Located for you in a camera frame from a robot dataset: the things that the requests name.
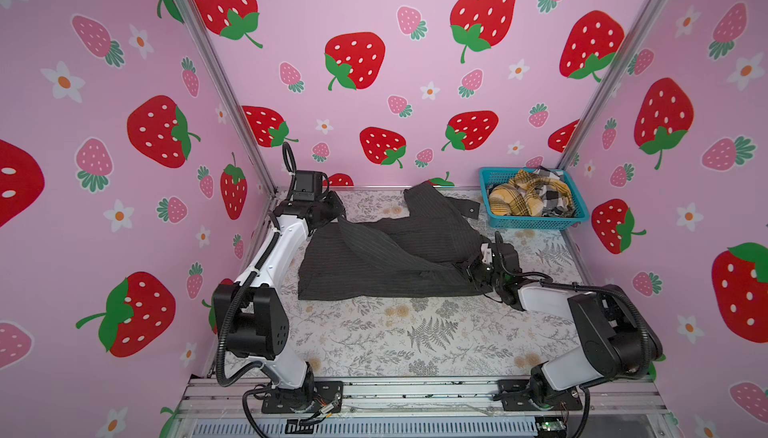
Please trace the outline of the dark grey striped shirt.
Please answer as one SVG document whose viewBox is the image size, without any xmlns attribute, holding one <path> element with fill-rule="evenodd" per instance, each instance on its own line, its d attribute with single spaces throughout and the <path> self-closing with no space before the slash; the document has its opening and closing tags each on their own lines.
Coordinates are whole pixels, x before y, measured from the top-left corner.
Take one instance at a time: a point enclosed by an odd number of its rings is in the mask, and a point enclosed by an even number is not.
<svg viewBox="0 0 768 438">
<path fill-rule="evenodd" d="M 424 182 L 404 191 L 408 216 L 374 222 L 339 218 L 314 232 L 298 269 L 305 301 L 356 297 L 461 297 L 488 293 L 474 268 L 490 242 L 470 224 L 479 204 Z"/>
</svg>

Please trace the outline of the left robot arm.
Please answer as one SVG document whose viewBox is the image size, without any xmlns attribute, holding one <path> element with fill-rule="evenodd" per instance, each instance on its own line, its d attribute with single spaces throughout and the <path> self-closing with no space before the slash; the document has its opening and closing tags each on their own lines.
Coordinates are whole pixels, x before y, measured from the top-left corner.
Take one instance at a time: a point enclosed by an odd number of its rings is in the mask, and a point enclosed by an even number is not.
<svg viewBox="0 0 768 438">
<path fill-rule="evenodd" d="M 219 385 L 231 386 L 258 369 L 278 389 L 311 392 L 310 367 L 288 344 L 289 319 L 278 288 L 302 244 L 342 212 L 326 174 L 292 174 L 286 198 L 268 213 L 268 234 L 254 259 L 232 284 L 220 284 L 213 293 Z"/>
</svg>

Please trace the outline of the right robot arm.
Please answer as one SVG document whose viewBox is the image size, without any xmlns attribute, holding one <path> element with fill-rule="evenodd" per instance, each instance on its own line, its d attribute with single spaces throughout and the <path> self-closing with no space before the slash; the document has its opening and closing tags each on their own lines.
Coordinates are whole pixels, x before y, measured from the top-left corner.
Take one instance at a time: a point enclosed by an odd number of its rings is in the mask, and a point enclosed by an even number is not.
<svg viewBox="0 0 768 438">
<path fill-rule="evenodd" d="M 532 368 L 524 388 L 501 388 L 496 401 L 528 401 L 539 409 L 553 408 L 579 390 L 649 374 L 651 364 L 663 355 L 663 346 L 621 287 L 559 283 L 543 272 L 525 272 L 507 262 L 512 251 L 497 236 L 494 244 L 483 244 L 457 269 L 478 289 L 489 286 L 501 303 L 515 310 L 571 321 L 579 345 Z"/>
</svg>

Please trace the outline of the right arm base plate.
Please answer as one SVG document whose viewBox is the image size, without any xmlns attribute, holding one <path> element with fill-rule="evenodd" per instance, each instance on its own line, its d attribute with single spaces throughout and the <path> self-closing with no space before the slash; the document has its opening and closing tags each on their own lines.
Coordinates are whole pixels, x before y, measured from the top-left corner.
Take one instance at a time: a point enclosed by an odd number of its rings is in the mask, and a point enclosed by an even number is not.
<svg viewBox="0 0 768 438">
<path fill-rule="evenodd" d="M 502 379 L 497 382 L 498 391 L 492 397 L 500 402 L 505 411 L 582 411 L 583 404 L 575 388 L 557 391 L 545 382 L 532 377 Z"/>
</svg>

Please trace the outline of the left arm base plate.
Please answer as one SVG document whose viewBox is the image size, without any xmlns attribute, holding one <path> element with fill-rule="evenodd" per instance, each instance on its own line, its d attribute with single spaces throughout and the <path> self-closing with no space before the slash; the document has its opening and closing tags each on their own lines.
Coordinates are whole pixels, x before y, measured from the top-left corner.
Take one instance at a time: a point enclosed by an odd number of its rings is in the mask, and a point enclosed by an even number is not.
<svg viewBox="0 0 768 438">
<path fill-rule="evenodd" d="M 341 410 L 344 383 L 320 380 L 301 388 L 275 387 L 266 393 L 262 401 L 262 414 L 328 414 Z"/>
</svg>

